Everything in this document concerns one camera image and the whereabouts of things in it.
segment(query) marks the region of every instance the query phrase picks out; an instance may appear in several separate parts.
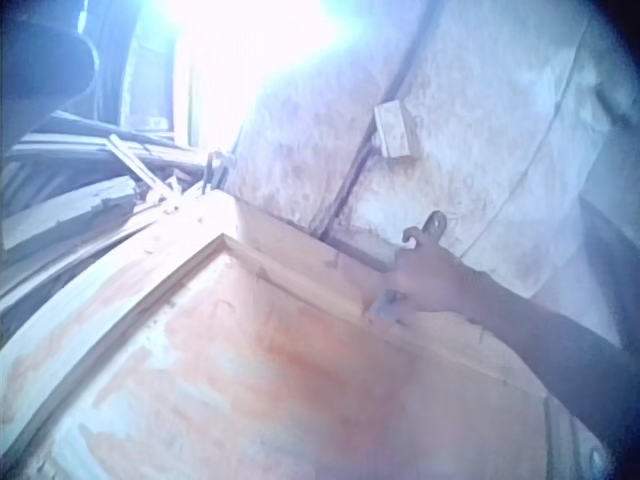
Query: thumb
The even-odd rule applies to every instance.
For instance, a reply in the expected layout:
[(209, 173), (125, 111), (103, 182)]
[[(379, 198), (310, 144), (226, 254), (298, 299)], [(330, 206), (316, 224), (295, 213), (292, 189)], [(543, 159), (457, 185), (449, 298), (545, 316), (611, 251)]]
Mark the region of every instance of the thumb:
[(371, 318), (378, 322), (393, 323), (417, 312), (414, 302), (406, 297), (397, 299), (382, 295), (369, 309)]

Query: stacked lumber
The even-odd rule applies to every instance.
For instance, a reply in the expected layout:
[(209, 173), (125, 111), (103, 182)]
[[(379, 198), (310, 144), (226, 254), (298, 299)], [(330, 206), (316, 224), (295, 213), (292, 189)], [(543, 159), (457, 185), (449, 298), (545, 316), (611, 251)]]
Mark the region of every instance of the stacked lumber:
[(2, 158), (0, 348), (118, 243), (222, 188), (226, 168), (219, 156), (63, 112), (25, 135)]

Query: finger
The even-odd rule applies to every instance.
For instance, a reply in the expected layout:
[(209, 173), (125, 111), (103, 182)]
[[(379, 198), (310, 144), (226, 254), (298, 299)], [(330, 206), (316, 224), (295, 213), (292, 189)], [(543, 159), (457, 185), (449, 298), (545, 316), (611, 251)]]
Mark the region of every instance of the finger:
[(416, 241), (416, 247), (420, 247), (429, 240), (429, 237), (418, 227), (409, 227), (402, 232), (403, 243), (407, 243), (412, 238)]

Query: dark object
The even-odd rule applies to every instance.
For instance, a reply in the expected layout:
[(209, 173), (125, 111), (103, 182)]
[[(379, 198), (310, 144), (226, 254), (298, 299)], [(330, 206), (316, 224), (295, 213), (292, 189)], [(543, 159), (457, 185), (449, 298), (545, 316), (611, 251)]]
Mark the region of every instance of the dark object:
[(46, 25), (2, 25), (2, 153), (42, 119), (86, 90), (96, 73), (91, 45)]

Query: wooden strip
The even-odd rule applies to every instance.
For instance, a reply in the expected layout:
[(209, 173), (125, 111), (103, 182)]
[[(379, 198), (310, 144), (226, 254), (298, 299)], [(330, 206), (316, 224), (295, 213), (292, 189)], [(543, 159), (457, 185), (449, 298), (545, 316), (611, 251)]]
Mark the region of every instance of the wooden strip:
[(51, 242), (65, 236), (95, 212), (112, 206), (133, 210), (135, 183), (119, 177), (47, 200), (7, 218), (2, 223), (6, 252)]
[(61, 133), (88, 135), (97, 137), (108, 137), (111, 134), (118, 135), (121, 139), (131, 142), (148, 143), (150, 145), (158, 145), (162, 147), (177, 148), (184, 151), (192, 151), (191, 149), (179, 146), (173, 142), (158, 138), (155, 135), (146, 135), (138, 132), (132, 132), (109, 125), (107, 123), (87, 120), (85, 118), (72, 115), (67, 112), (53, 112), (49, 118), (38, 125), (36, 133)]
[[(5, 157), (10, 161), (27, 162), (43, 160), (49, 163), (52, 160), (65, 162), (75, 162), (78, 160), (114, 160), (113, 152), (109, 149), (106, 139), (85, 138), (89, 138), (89, 140), (82, 141), (82, 139), (77, 139), (77, 142), (22, 141), (9, 150)], [(206, 154), (204, 152), (185, 152), (178, 149), (133, 142), (127, 142), (127, 146), (129, 146), (133, 153), (143, 162), (153, 166), (178, 167), (189, 171), (202, 171), (206, 163)]]
[(156, 177), (151, 170), (131, 153), (127, 145), (122, 142), (117, 135), (109, 137), (109, 147), (133, 172), (138, 175), (147, 185), (158, 192), (162, 197), (167, 199), (174, 207), (180, 204), (180, 196), (167, 187), (162, 181)]
[(145, 208), (117, 227), (112, 225), (84, 238), (52, 245), (3, 270), (0, 273), (0, 315), (40, 285), (87, 257), (145, 229), (163, 215), (158, 206), (145, 205)]
[[(140, 142), (125, 141), (129, 148), (133, 150), (139, 150), (146, 152), (147, 154), (164, 155), (168, 157), (192, 159), (194, 157), (204, 156), (204, 152), (191, 149), (184, 150), (180, 148), (173, 148), (167, 146), (151, 145)], [(40, 148), (42, 146), (49, 145), (66, 145), (70, 149), (73, 148), (87, 148), (89, 145), (96, 147), (106, 147), (108, 142), (103, 137), (91, 137), (84, 135), (65, 135), (65, 134), (52, 134), (52, 133), (30, 133), (25, 135), (20, 143), (13, 147), (12, 150), (28, 150), (29, 148)]]

